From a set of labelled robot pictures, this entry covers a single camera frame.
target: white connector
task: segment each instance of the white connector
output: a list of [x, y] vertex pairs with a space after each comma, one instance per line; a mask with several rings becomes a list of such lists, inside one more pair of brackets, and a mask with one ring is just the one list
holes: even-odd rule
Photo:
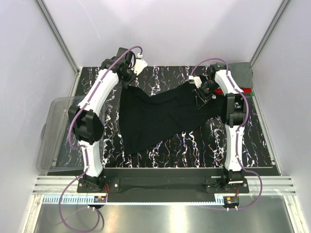
[[135, 66], [133, 68], [131, 68], [131, 70], [136, 74], [139, 75], [146, 67], [147, 67], [147, 63], [145, 62], [145, 60], [143, 59], [136, 59], [136, 63]]
[[201, 81], [200, 77], [198, 77], [198, 76], [193, 77], [192, 75], [189, 75], [189, 80], [193, 80], [194, 84], [197, 88], [200, 88], [200, 86], [202, 85], [202, 81]]

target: gray cloth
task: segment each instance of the gray cloth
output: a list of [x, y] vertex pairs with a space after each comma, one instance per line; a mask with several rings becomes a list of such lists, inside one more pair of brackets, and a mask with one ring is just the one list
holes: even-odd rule
[[253, 88], [253, 70], [250, 62], [231, 63], [229, 70], [240, 88]]

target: cable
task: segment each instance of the cable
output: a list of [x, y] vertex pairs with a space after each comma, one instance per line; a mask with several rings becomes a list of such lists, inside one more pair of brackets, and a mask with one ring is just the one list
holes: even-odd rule
[[73, 227], [69, 226], [66, 222], [66, 220], [64, 219], [63, 217], [63, 214], [62, 214], [62, 210], [61, 210], [61, 201], [63, 199], [63, 195], [65, 194], [66, 190], [75, 182], [75, 181], [78, 181], [81, 177], [83, 177], [87, 170], [88, 170], [88, 156], [87, 156], [87, 149], [85, 149], [85, 153], [86, 153], [86, 170], [80, 175], [78, 176], [77, 178], [73, 179], [73, 181], [71, 181], [67, 186], [66, 188], [64, 189], [64, 191], [62, 192], [62, 194], [60, 195], [60, 198], [59, 198], [59, 201], [58, 201], [58, 212], [59, 212], [59, 216], [60, 216], [60, 219], [62, 220], [63, 224], [69, 229], [69, 230], [72, 230], [73, 232], [78, 232], [78, 233], [89, 233], [89, 232], [92, 232], [93, 230], [95, 230], [95, 228], [97, 228], [98, 224], [99, 224], [99, 221], [101, 219], [101, 213], [99, 212], [98, 209], [96, 208], [93, 208], [93, 210], [96, 211], [97, 215], [98, 215], [98, 219], [97, 219], [97, 222], [95, 224], [95, 226], [93, 228], [91, 228], [90, 230], [87, 230], [87, 231], [81, 231], [81, 230], [77, 230], [77, 229], [74, 229]]
[[199, 64], [197, 64], [194, 68], [193, 68], [193, 70], [191, 71], [191, 74], [190, 75], [192, 75], [193, 73], [194, 73], [194, 71], [198, 68], [198, 66], [199, 65], [201, 65], [202, 63], [204, 63], [204, 62], [208, 62], [208, 61], [212, 61], [212, 60], [219, 60], [219, 61], [222, 61], [223, 63], [225, 63], [226, 64], [226, 66], [227, 66], [227, 76], [228, 76], [228, 64], [227, 64], [227, 62], [225, 62], [223, 59], [220, 59], [220, 58], [217, 58], [217, 57], [214, 57], [214, 58], [209, 58], [209, 59], [206, 59], [206, 60], [204, 60], [204, 61], [201, 61]]
[[234, 196], [237, 197], [238, 195], [239, 195], [239, 188], [237, 188], [237, 193]]
[[132, 52], [133, 56], [134, 56], [134, 62], [132, 64], [132, 62], [130, 63], [130, 69], [133, 68], [136, 65], [136, 56], [135, 54]]
[[[129, 48], [127, 51], [125, 51], [105, 72], [105, 74], [101, 77], [101, 81], [105, 78], [105, 76], [108, 74], [108, 72], [116, 65], [116, 63], [118, 63], [129, 51], [135, 49], [135, 48], [139, 48], [140, 49], [140, 54], [142, 54], [143, 50], [142, 50], [142, 47], [141, 46], [133, 46], [131, 48]], [[94, 88], [93, 92], [91, 93], [91, 95], [89, 96], [87, 102], [89, 103], [92, 99], [92, 97], [94, 96], [96, 90], [98, 89], [99, 85], [101, 84], [101, 82], [98, 82], [96, 87]], [[60, 199], [59, 199], [59, 202], [58, 202], [58, 212], [59, 212], [59, 216], [63, 222], [63, 224], [70, 230], [74, 231], [74, 232], [77, 232], [77, 233], [88, 233], [88, 232], [92, 232], [99, 224], [99, 221], [100, 221], [100, 216], [101, 216], [101, 213], [99, 212], [98, 209], [96, 208], [93, 208], [93, 210], [95, 210], [98, 214], [98, 220], [95, 224], [95, 226], [90, 229], [90, 230], [87, 230], [87, 231], [81, 231], [81, 230], [77, 230], [77, 229], [74, 229], [72, 228], [71, 226], [69, 226], [67, 224], [67, 222], [65, 221], [63, 215], [62, 215], [62, 211], [61, 211], [61, 200], [63, 198], [63, 195], [64, 193], [66, 192], [66, 190], [75, 182], [75, 181], [78, 181], [81, 177], [83, 177], [87, 171], [88, 171], [88, 154], [87, 154], [87, 149], [86, 149], [86, 146], [85, 145], [78, 145], [78, 146], [75, 146], [71, 140], [71, 133], [72, 133], [72, 129], [73, 129], [73, 125], [75, 123], [75, 121], [77, 120], [77, 118], [79, 117], [79, 115], [82, 113], [82, 111], [86, 108], [86, 106], [88, 105], [88, 103], [85, 103], [85, 105], [77, 112], [77, 114], [74, 116], [70, 126], [69, 126], [69, 132], [68, 132], [68, 141], [69, 141], [69, 145], [73, 148], [73, 149], [79, 149], [79, 148], [85, 148], [85, 156], [86, 156], [86, 169], [85, 171], [78, 177], [76, 177], [73, 181], [71, 181], [67, 186], [66, 188], [64, 189], [64, 191], [62, 192], [61, 196], [60, 196]]]
[[106, 190], [106, 198], [105, 198], [105, 200], [95, 200], [95, 202], [107, 203], [109, 185], [108, 185], [108, 184], [105, 184], [104, 187], [102, 188], [102, 190], [103, 190], [104, 188], [105, 188], [105, 190]]
[[207, 183], [207, 182], [204, 182], [203, 185], [210, 185], [210, 186], [214, 186], [214, 187], [217, 187], [218, 185], [220, 185], [222, 181], [219, 181], [218, 184], [211, 184], [211, 183]]
[[211, 61], [211, 60], [219, 60], [219, 61], [222, 61], [223, 63], [225, 63], [225, 66], [226, 66], [226, 76], [227, 76], [227, 78], [228, 78], [230, 84], [232, 85], [232, 87], [234, 88], [234, 90], [235, 90], [236, 92], [238, 92], [238, 93], [242, 96], [244, 102], [246, 103], [246, 117], [245, 117], [243, 123], [237, 128], [237, 131], [236, 131], [236, 133], [237, 133], [237, 136], [236, 136], [236, 158], [237, 158], [237, 160], [238, 160], [238, 163], [239, 163], [240, 167], [242, 168], [242, 170], [243, 170], [244, 172], [254, 174], [255, 176], [258, 177], [259, 182], [260, 182], [260, 191], [259, 191], [259, 194], [258, 194], [257, 198], [256, 198], [251, 204], [239, 208], [239, 210], [245, 210], [245, 209], [247, 209], [247, 208], [249, 208], [249, 207], [252, 207], [253, 205], [255, 205], [255, 204], [258, 202], [258, 200], [259, 200], [260, 197], [261, 197], [262, 188], [263, 188], [263, 187], [262, 187], [262, 180], [261, 180], [260, 175], [259, 175], [258, 173], [256, 173], [256, 172], [254, 172], [254, 171], [246, 170], [245, 167], [243, 166], [242, 162], [240, 161], [240, 158], [239, 158], [239, 150], [238, 150], [238, 144], [239, 144], [239, 142], [238, 142], [238, 139], [239, 139], [239, 130], [240, 130], [240, 128], [243, 127], [243, 126], [247, 123], [247, 121], [248, 121], [248, 117], [249, 117], [249, 106], [248, 106], [248, 101], [247, 101], [247, 98], [245, 97], [245, 95], [244, 95], [240, 90], [238, 90], [238, 89], [234, 86], [234, 84], [233, 84], [231, 78], [228, 76], [229, 65], [228, 65], [228, 63], [227, 63], [226, 61], [224, 61], [223, 59], [220, 59], [220, 58], [210, 58], [210, 59], [206, 59], [206, 60], [200, 62], [199, 64], [197, 64], [197, 65], [193, 68], [193, 70], [192, 70], [192, 72], [191, 72], [190, 75], [193, 75], [193, 73], [194, 73], [194, 71], [197, 69], [197, 67], [198, 67], [199, 65], [201, 65], [203, 62], [207, 62], [207, 61]]

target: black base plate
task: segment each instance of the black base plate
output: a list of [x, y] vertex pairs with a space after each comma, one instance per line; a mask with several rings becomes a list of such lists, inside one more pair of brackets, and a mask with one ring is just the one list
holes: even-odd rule
[[206, 192], [209, 194], [215, 194], [215, 193], [236, 194], [237, 187], [239, 188], [239, 193], [249, 193], [249, 188], [248, 188], [248, 183], [247, 183], [246, 178], [244, 178], [243, 183], [241, 183], [239, 186], [228, 185], [227, 187], [221, 187], [221, 185], [219, 184], [220, 178], [206, 178], [205, 183], [206, 183]]
[[[104, 180], [104, 184], [107, 184], [109, 189], [108, 193], [118, 193], [120, 187], [120, 179], [119, 178], [106, 178]], [[102, 189], [92, 187], [89, 184], [83, 182], [82, 178], [79, 180], [77, 193], [105, 193], [105, 187]]]

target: white cable clip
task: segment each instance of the white cable clip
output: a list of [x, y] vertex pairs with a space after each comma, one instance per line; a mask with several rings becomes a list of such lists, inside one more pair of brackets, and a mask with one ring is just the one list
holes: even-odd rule
[[242, 135], [243, 136], [243, 132], [240, 132], [240, 130], [236, 130], [235, 131], [238, 135]]
[[189, 80], [193, 80], [197, 88], [200, 88], [200, 86], [202, 85], [201, 78], [198, 76], [189, 75]]

